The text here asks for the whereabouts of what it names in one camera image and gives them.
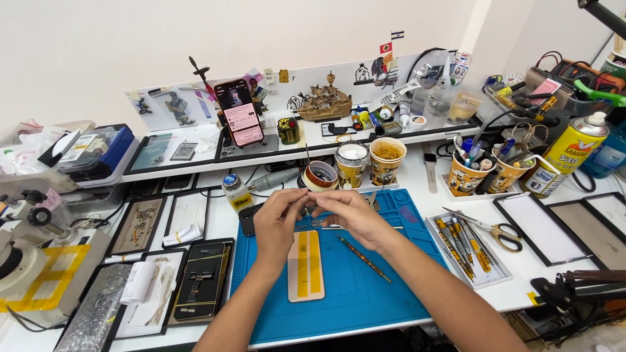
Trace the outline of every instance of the rotary tool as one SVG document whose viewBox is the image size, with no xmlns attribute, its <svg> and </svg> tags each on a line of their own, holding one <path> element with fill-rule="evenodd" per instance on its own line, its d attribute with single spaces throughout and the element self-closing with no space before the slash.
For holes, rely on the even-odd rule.
<svg viewBox="0 0 626 352">
<path fill-rule="evenodd" d="M 252 181 L 252 184 L 248 186 L 248 190 L 261 191 L 276 187 L 286 180 L 300 175 L 303 168 L 304 167 L 293 167 L 283 171 L 268 173 Z"/>
</svg>

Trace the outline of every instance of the multimeter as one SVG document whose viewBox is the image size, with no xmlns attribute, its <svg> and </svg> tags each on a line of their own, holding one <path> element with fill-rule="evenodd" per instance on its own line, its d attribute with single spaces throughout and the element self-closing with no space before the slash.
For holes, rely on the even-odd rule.
<svg viewBox="0 0 626 352">
<path fill-rule="evenodd" d="M 625 82 L 621 78 L 613 77 L 611 74 L 602 74 L 599 71 L 574 61 L 562 60 L 550 71 L 550 73 L 573 84 L 575 80 L 580 80 L 585 86 L 607 93 L 621 93 Z"/>
</svg>

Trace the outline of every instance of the smartwatch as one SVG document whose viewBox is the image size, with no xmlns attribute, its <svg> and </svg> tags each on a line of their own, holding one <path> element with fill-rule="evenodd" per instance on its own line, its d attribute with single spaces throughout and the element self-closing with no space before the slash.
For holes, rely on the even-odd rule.
<svg viewBox="0 0 626 352">
<path fill-rule="evenodd" d="M 422 143 L 424 149 L 424 163 L 426 164 L 426 176 L 428 178 L 428 190 L 435 194 L 437 193 L 437 183 L 434 179 L 434 164 L 437 163 L 437 155 L 433 154 L 430 149 L 430 144 Z"/>
</svg>

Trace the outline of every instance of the bubble wrap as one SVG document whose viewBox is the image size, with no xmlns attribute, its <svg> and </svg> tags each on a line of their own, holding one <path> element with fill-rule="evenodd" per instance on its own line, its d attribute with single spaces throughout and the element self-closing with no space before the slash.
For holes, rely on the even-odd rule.
<svg viewBox="0 0 626 352">
<path fill-rule="evenodd" d="M 130 274 L 130 264 L 102 268 L 54 352 L 100 352 Z"/>
</svg>

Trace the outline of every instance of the microscope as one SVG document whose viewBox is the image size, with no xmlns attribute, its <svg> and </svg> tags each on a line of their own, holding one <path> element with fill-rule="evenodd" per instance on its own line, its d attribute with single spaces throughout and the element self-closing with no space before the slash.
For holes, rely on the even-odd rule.
<svg viewBox="0 0 626 352">
<path fill-rule="evenodd" d="M 48 327 L 67 320 L 111 242 L 97 229 L 62 228 L 40 207 L 37 190 L 7 195 L 0 219 L 0 314 L 10 312 Z"/>
</svg>

